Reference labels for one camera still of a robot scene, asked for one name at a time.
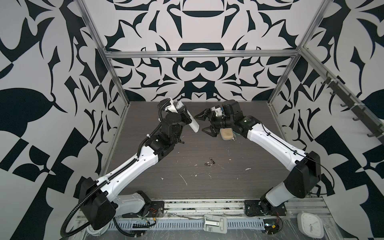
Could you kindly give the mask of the white remote control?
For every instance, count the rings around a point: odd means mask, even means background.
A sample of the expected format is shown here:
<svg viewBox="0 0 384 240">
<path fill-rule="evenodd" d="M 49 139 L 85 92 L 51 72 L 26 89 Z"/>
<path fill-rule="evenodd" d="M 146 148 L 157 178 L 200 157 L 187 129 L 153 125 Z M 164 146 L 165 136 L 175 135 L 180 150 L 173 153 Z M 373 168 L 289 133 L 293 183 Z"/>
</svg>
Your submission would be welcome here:
<svg viewBox="0 0 384 240">
<path fill-rule="evenodd" d="M 176 105 L 176 109 L 178 113 L 181 114 L 182 121 L 186 125 L 190 126 L 195 133 L 197 133 L 199 131 L 200 126 L 197 123 L 197 121 L 194 119 L 192 114 L 189 112 L 189 110 L 187 109 L 187 106 L 185 106 L 182 101 L 178 101 Z"/>
</svg>

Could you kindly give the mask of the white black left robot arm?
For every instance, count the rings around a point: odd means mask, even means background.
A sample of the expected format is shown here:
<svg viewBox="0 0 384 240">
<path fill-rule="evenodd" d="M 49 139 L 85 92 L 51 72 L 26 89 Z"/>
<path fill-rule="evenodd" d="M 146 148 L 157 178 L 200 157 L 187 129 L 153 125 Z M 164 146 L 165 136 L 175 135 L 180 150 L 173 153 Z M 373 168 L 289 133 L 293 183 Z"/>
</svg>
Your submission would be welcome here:
<svg viewBox="0 0 384 240">
<path fill-rule="evenodd" d="M 96 181 L 83 182 L 79 203 L 81 211 L 94 230 L 100 230 L 114 217 L 125 214 L 147 215 L 150 198 L 142 191 L 121 200 L 120 192 L 148 168 L 154 166 L 181 143 L 184 126 L 190 125 L 194 132 L 199 125 L 186 106 L 178 102 L 175 111 L 167 110 L 153 135 L 148 135 L 139 145 L 138 153 L 110 173 Z"/>
</svg>

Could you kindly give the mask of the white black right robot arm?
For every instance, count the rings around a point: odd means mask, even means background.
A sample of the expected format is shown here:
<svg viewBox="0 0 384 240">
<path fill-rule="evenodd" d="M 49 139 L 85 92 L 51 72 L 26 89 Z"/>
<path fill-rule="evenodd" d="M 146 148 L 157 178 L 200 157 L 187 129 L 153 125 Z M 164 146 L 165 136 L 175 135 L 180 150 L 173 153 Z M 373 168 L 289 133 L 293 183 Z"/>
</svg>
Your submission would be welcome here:
<svg viewBox="0 0 384 240">
<path fill-rule="evenodd" d="M 318 154 L 307 153 L 290 145 L 260 120 L 244 116 L 240 104 L 235 100 L 207 108 L 195 115 L 195 119 L 210 122 L 210 126 L 202 131 L 212 137 L 216 137 L 222 129 L 232 129 L 261 146 L 290 172 L 283 182 L 268 190 L 259 201 L 246 206 L 245 214 L 249 217 L 277 215 L 285 202 L 293 198 L 304 199 L 321 180 L 321 160 Z"/>
</svg>

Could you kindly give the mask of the beige oblong sponge block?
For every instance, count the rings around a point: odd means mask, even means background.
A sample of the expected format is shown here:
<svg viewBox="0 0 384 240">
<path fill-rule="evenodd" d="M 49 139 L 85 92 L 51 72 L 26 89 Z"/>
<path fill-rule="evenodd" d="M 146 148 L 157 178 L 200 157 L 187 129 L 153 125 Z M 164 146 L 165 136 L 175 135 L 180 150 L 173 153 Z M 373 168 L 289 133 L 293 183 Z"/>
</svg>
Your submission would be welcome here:
<svg viewBox="0 0 384 240">
<path fill-rule="evenodd" d="M 231 128 L 220 129 L 220 136 L 224 141 L 232 141 L 236 136 Z"/>
</svg>

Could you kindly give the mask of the small circuit board green LED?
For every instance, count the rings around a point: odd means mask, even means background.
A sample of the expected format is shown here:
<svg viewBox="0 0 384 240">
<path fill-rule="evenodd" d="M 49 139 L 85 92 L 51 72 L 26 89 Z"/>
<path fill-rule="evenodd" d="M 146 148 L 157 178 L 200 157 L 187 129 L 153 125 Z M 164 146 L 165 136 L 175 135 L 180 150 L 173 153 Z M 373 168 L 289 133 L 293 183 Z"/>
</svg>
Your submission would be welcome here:
<svg viewBox="0 0 384 240">
<path fill-rule="evenodd" d="M 264 233 L 267 235 L 276 235 L 279 233 L 284 227 L 284 223 L 282 220 L 276 219 L 265 219 L 264 220 Z"/>
</svg>

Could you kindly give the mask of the square white clock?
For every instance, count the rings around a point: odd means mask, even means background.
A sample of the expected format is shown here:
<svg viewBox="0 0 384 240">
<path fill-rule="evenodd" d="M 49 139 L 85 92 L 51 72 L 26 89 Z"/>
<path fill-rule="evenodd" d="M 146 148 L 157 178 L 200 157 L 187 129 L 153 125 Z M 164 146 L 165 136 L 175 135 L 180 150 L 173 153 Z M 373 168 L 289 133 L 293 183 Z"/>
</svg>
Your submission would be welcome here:
<svg viewBox="0 0 384 240">
<path fill-rule="evenodd" d="M 322 219 L 314 214 L 302 212 L 297 215 L 299 231 L 307 237 L 322 239 L 325 235 Z"/>
</svg>

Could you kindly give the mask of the white bracket plate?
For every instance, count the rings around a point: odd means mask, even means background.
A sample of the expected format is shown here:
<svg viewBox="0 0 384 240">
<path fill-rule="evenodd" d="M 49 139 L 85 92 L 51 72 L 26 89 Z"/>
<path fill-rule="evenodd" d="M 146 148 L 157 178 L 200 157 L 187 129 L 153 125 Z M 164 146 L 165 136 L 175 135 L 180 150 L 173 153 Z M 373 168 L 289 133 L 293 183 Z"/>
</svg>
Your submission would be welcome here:
<svg viewBox="0 0 384 240">
<path fill-rule="evenodd" d="M 210 233 L 226 234 L 228 220 L 222 216 L 204 215 L 203 230 Z"/>
</svg>

